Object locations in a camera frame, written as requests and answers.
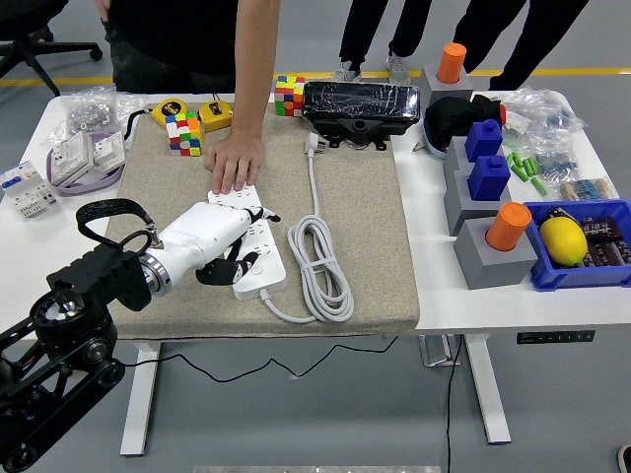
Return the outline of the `person's left hand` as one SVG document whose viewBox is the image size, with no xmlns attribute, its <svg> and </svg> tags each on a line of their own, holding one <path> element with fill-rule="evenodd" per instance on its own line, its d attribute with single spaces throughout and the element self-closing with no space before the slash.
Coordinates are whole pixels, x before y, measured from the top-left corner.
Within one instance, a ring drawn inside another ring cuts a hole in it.
<svg viewBox="0 0 631 473">
<path fill-rule="evenodd" d="M 212 145 L 205 167 L 212 173 L 214 194 L 228 194 L 254 185 L 265 155 L 261 133 L 231 130 L 228 136 Z"/>
</svg>

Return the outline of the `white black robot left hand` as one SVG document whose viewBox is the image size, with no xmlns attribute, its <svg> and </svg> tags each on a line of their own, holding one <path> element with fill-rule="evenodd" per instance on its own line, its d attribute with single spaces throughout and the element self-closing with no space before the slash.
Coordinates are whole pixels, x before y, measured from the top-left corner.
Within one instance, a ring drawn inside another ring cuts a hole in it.
<svg viewBox="0 0 631 473">
<path fill-rule="evenodd" d="M 245 236 L 251 224 L 263 219 L 281 220 L 261 206 L 194 204 L 171 222 L 158 235 L 158 242 L 140 256 L 150 292 L 155 296 L 170 293 L 190 269 L 204 285 L 237 284 L 258 258 L 254 251 L 238 258 Z"/>
</svg>

